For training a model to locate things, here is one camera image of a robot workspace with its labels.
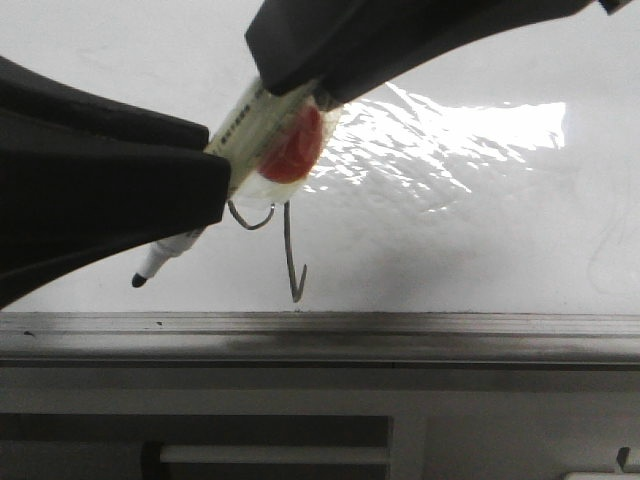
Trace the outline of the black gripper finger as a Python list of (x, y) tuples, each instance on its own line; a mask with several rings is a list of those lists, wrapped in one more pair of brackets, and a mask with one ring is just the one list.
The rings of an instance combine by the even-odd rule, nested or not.
[(231, 176), (205, 126), (1, 62), (1, 302), (220, 221)]
[(287, 1), (262, 3), (245, 40), (276, 96), (309, 84), (347, 103), (431, 59), (512, 29), (573, 16), (587, 0)]

